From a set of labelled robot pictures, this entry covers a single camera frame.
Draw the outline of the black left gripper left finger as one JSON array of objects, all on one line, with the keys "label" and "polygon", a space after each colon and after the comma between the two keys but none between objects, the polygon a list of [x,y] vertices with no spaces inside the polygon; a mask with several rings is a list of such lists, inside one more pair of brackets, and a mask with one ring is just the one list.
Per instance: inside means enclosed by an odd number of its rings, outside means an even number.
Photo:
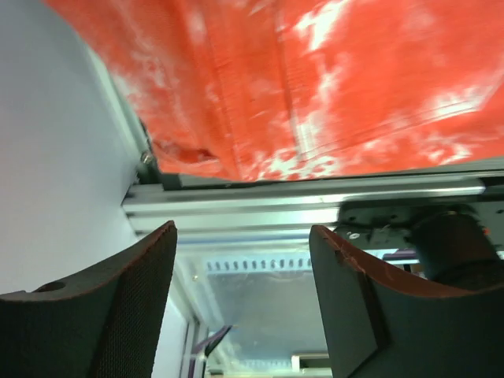
[{"label": "black left gripper left finger", "polygon": [[3,377],[149,377],[176,256],[169,221],[33,292],[1,296]]}]

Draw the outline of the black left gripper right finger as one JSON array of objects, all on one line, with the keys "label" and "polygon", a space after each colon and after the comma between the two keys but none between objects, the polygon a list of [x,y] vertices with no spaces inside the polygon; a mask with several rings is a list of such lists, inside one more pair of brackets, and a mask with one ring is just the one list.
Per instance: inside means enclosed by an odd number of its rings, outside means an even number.
[{"label": "black left gripper right finger", "polygon": [[333,376],[502,376],[501,283],[426,280],[320,225],[309,251]]}]

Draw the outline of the orange tie-dye trousers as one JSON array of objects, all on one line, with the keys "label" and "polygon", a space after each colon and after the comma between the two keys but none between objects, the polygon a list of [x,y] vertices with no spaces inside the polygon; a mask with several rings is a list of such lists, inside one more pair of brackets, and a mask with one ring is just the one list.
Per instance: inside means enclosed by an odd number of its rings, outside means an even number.
[{"label": "orange tie-dye trousers", "polygon": [[165,173],[308,180],[503,153],[500,1],[52,1]]}]

